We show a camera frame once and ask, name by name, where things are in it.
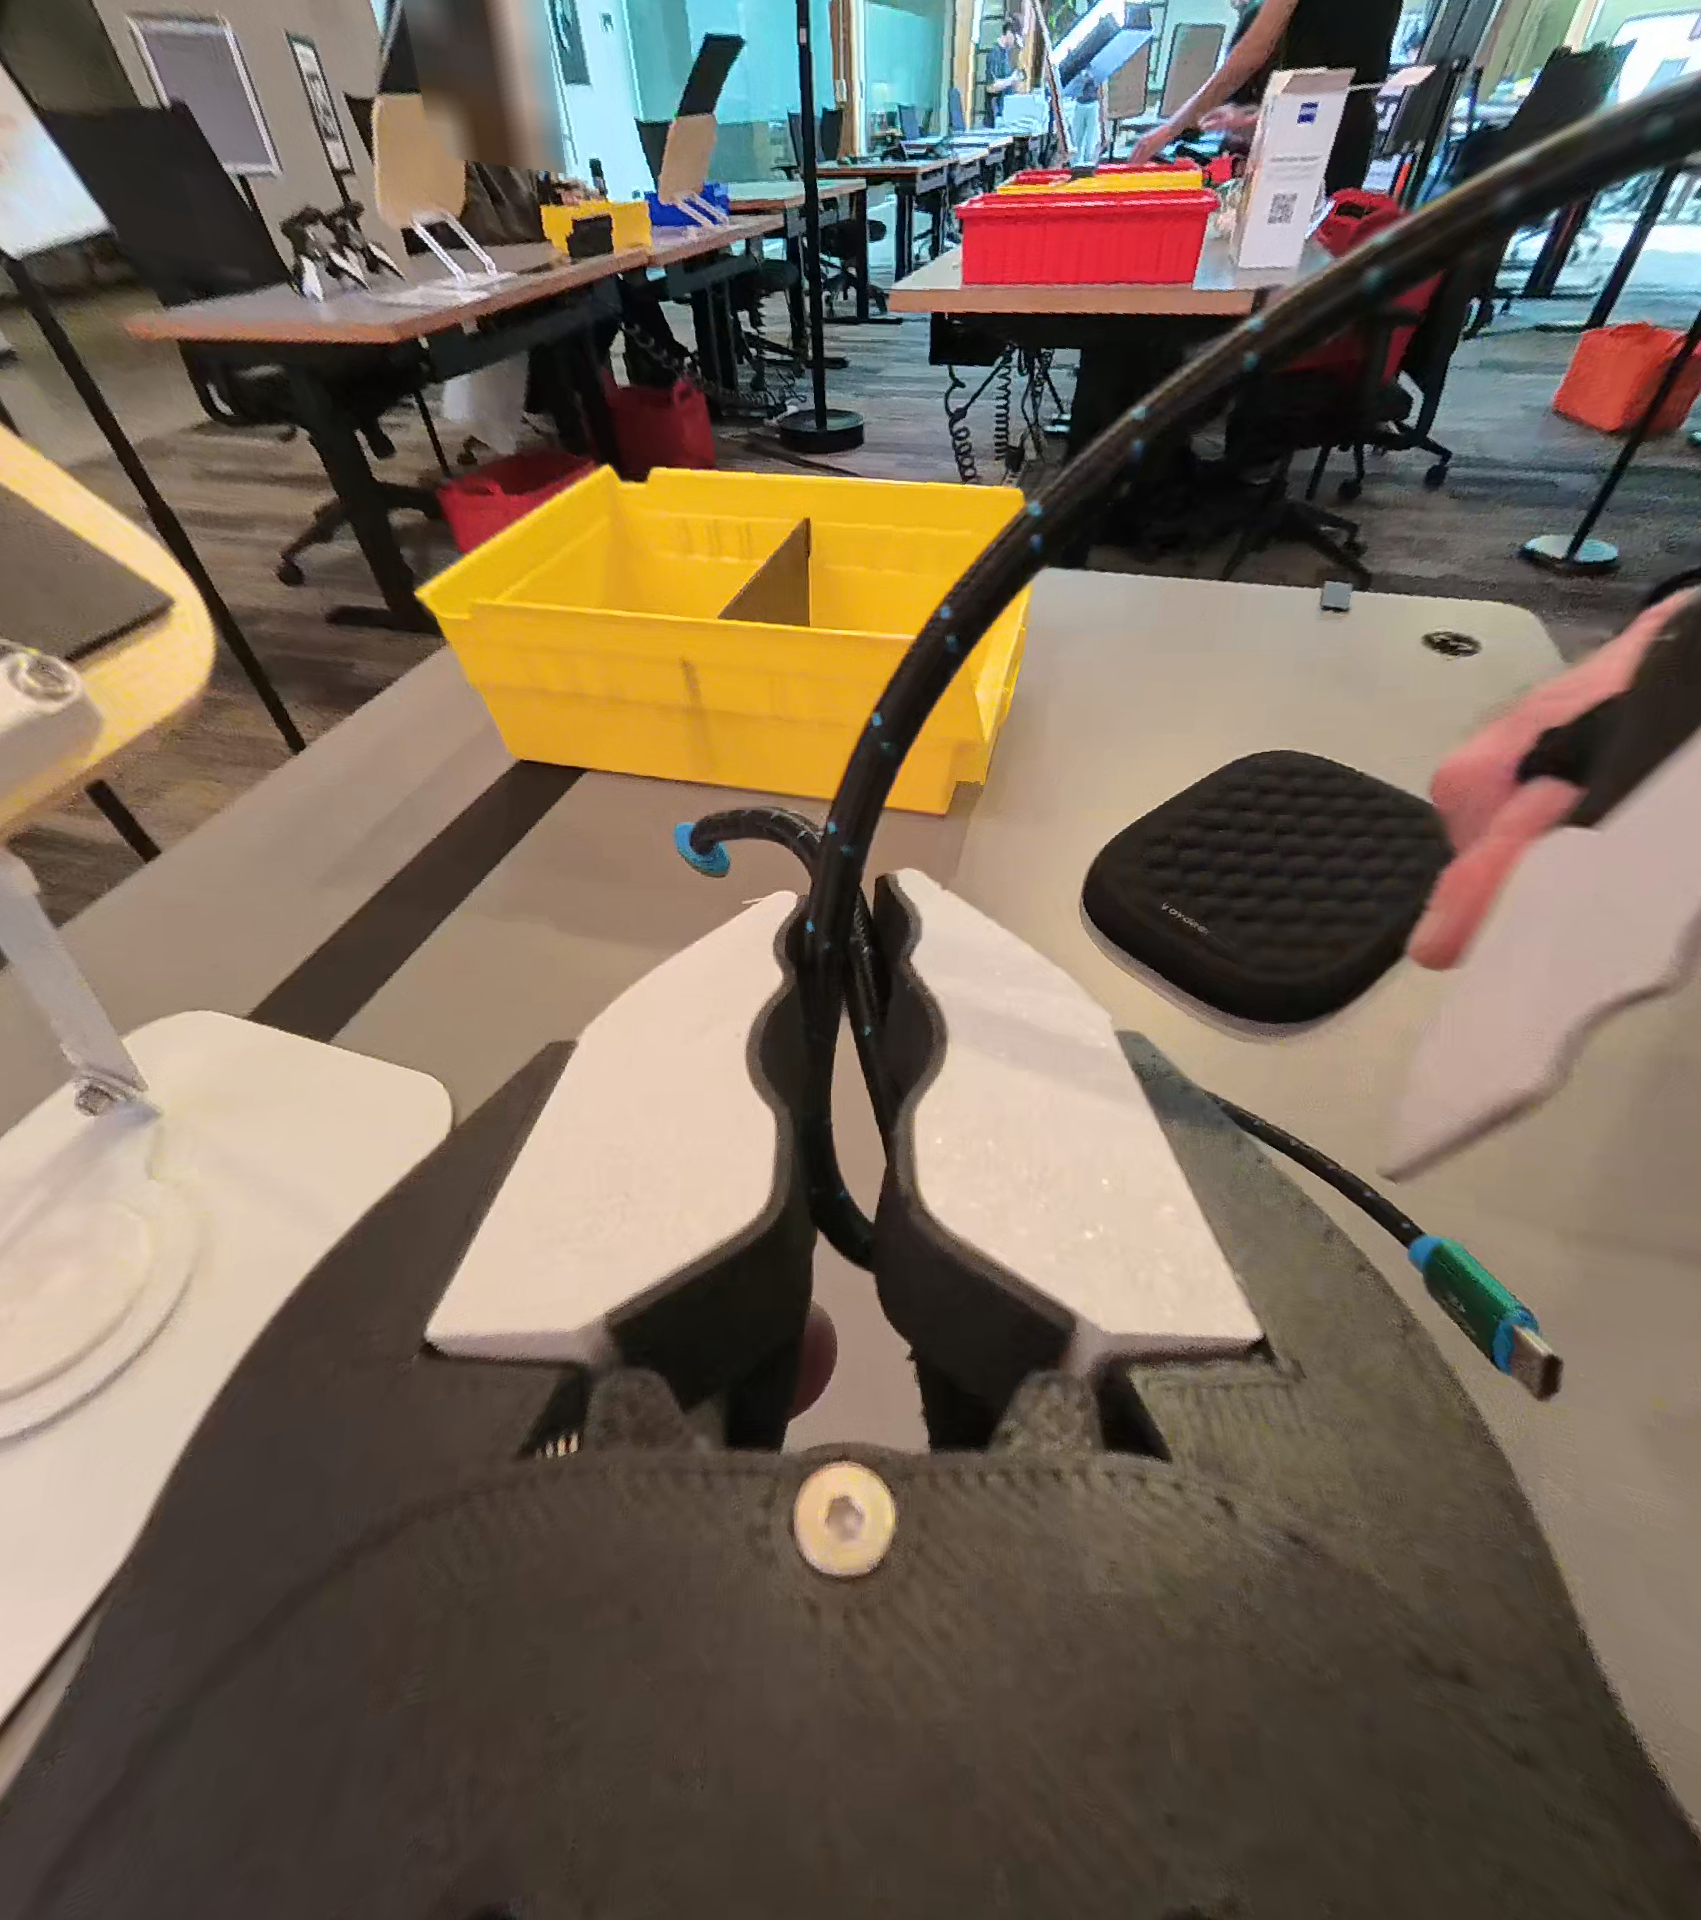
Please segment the red plastic container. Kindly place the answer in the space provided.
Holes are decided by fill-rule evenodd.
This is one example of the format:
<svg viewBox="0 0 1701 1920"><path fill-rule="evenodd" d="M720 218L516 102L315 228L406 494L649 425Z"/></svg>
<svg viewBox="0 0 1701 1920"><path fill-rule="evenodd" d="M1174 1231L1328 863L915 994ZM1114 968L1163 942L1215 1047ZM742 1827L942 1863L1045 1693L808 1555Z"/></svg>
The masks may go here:
<svg viewBox="0 0 1701 1920"><path fill-rule="evenodd" d="M1552 415L1598 435L1628 435L1662 390L1662 377L1677 360L1681 346L1686 331L1656 323L1611 323L1583 331L1550 400ZM1672 435L1690 419L1698 395L1701 346L1691 346L1681 377L1662 395L1647 435Z"/></svg>

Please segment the person's right hand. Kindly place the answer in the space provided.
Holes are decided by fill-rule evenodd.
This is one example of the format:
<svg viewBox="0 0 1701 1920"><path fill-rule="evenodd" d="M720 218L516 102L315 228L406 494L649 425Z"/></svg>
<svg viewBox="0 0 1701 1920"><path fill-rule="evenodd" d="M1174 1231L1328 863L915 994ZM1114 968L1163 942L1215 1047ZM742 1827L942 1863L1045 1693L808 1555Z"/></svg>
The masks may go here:
<svg viewBox="0 0 1701 1920"><path fill-rule="evenodd" d="M1447 971L1470 947L1523 855L1575 810L1572 781L1519 776L1539 739L1628 691L1647 651L1691 599L1698 588L1686 588L1640 609L1606 644L1535 683L1435 767L1431 806L1451 859L1404 943L1417 968Z"/></svg>

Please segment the black bin divider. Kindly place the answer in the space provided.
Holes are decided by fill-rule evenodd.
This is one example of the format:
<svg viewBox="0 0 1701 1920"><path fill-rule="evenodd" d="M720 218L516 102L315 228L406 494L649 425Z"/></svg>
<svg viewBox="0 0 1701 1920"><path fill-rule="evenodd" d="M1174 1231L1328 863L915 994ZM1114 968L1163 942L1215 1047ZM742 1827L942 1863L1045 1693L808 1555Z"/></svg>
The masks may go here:
<svg viewBox="0 0 1701 1920"><path fill-rule="evenodd" d="M808 628L812 625L812 516L763 557L763 565L736 588L717 619L742 625Z"/></svg>

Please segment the wooden desk with black legs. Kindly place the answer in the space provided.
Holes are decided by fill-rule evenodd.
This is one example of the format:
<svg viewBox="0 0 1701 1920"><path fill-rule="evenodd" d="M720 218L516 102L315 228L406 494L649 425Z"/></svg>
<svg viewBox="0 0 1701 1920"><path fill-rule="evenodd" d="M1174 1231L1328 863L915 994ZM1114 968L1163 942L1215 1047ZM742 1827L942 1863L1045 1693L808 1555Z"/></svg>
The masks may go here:
<svg viewBox="0 0 1701 1920"><path fill-rule="evenodd" d="M559 257L551 244L504 244L502 275L375 281L370 292L305 301L293 289L258 289L226 301L137 312L124 331L139 342L199 349L226 364L279 364L289 425L311 441L345 525L370 565L375 599L331 608L327 623L364 632L437 639L414 596L414 571L392 530L379 477L342 408L342 353L394 359L425 386L546 349L559 360L559 395L585 425L603 468L626 470L592 331L617 315L626 281L696 272L774 232L774 218L744 213L709 228L667 228L649 250Z"/></svg>

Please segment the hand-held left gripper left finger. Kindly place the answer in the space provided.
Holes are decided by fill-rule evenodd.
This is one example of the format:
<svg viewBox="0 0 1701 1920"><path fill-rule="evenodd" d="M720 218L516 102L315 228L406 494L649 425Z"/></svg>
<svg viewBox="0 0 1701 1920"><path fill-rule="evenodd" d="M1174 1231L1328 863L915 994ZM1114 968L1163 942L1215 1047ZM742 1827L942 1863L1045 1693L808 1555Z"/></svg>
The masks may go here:
<svg viewBox="0 0 1701 1920"><path fill-rule="evenodd" d="M434 1354L649 1370L704 1405L798 1348L793 912L750 901L582 1030L429 1309Z"/></svg>

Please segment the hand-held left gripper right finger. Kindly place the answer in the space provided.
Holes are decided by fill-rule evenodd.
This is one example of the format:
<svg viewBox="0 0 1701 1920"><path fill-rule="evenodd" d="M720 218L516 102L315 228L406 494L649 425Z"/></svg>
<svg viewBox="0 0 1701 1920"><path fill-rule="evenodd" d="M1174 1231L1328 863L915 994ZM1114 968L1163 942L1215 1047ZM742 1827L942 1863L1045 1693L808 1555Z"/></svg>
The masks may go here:
<svg viewBox="0 0 1701 1920"><path fill-rule="evenodd" d="M875 1281L928 1447L985 1449L1023 1382L1091 1420L1132 1370L1264 1370L1264 1325L1084 982L942 882L878 882L894 1085Z"/></svg>

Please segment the red storage bins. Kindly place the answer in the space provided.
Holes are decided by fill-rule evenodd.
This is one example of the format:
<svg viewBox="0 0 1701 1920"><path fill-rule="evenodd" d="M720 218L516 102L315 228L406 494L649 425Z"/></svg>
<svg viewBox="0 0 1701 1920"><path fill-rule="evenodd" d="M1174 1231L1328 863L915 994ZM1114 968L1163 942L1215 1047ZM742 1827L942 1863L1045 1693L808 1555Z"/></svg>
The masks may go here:
<svg viewBox="0 0 1701 1920"><path fill-rule="evenodd" d="M1017 174L955 206L966 289L1183 289L1220 213L1198 172Z"/></svg>

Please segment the white box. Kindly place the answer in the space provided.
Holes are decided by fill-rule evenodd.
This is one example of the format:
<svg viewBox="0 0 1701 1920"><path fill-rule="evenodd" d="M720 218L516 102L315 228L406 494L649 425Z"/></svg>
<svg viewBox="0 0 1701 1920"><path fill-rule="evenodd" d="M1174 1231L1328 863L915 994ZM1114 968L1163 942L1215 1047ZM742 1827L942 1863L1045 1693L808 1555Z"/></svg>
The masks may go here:
<svg viewBox="0 0 1701 1920"><path fill-rule="evenodd" d="M1264 82L1229 226L1229 263L1242 275L1300 263L1352 82L1348 66L1276 69Z"/></svg>

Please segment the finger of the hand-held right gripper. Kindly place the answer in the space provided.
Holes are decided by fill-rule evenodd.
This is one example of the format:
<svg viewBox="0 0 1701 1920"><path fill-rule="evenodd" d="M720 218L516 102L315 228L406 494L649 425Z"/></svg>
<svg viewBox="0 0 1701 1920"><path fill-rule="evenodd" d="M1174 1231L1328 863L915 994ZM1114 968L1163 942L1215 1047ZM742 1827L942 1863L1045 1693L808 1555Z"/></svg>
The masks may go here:
<svg viewBox="0 0 1701 1920"><path fill-rule="evenodd" d="M1701 732L1590 829L1541 836L1412 1047L1386 1179L1546 1103L1589 1035L1672 990L1701 947Z"/></svg>

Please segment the yellow plastic bin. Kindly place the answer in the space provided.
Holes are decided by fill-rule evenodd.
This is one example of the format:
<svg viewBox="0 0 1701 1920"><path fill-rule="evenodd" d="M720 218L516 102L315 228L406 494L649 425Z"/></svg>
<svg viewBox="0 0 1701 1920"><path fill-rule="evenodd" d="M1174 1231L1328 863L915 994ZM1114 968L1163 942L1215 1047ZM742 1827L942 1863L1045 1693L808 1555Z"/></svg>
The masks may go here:
<svg viewBox="0 0 1701 1920"><path fill-rule="evenodd" d="M831 806L935 603L1020 491L597 470L414 596L520 763ZM812 625L717 619L812 516Z"/></svg>

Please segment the red floor bin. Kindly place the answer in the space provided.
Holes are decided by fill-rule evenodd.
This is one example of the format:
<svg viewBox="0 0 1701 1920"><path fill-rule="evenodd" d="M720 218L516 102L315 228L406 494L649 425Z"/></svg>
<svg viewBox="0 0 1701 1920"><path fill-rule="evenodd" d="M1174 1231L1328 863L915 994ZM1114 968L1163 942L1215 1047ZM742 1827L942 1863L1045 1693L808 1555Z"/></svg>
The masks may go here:
<svg viewBox="0 0 1701 1920"><path fill-rule="evenodd" d="M455 551L477 551L512 521L537 512L541 505L546 505L546 498L570 491L592 470L592 457L582 457L559 443L541 443L437 482L437 509Z"/></svg>

